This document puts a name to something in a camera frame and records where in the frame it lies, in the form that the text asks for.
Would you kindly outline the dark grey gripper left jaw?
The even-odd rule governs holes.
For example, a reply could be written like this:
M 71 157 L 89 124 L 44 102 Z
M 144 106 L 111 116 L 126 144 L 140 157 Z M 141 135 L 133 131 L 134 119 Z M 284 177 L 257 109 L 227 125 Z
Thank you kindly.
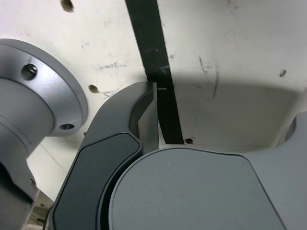
M 112 191 L 123 172 L 159 147 L 157 86 L 137 82 L 98 110 L 48 216 L 51 230 L 107 230 Z

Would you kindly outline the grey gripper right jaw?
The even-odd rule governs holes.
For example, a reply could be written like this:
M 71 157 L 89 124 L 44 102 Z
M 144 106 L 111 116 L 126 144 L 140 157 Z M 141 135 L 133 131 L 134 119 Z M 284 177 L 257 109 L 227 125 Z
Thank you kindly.
M 160 149 L 121 175 L 112 230 L 304 230 L 307 115 L 282 145 L 243 154 Z

